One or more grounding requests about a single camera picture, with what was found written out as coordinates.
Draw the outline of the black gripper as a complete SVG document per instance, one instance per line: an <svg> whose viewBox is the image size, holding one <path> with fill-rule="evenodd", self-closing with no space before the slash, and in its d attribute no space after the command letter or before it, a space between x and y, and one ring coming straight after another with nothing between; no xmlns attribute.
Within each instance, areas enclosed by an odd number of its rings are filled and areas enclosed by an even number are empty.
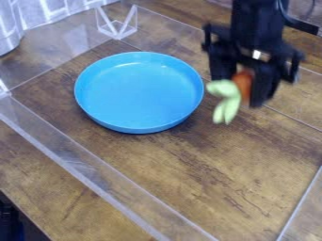
<svg viewBox="0 0 322 241"><path fill-rule="evenodd" d="M285 26L297 24L288 7L289 0L233 0L230 25L204 26L212 79L230 79L238 64L254 71L252 107L273 98L281 79L299 78L305 55L284 40Z"/></svg>

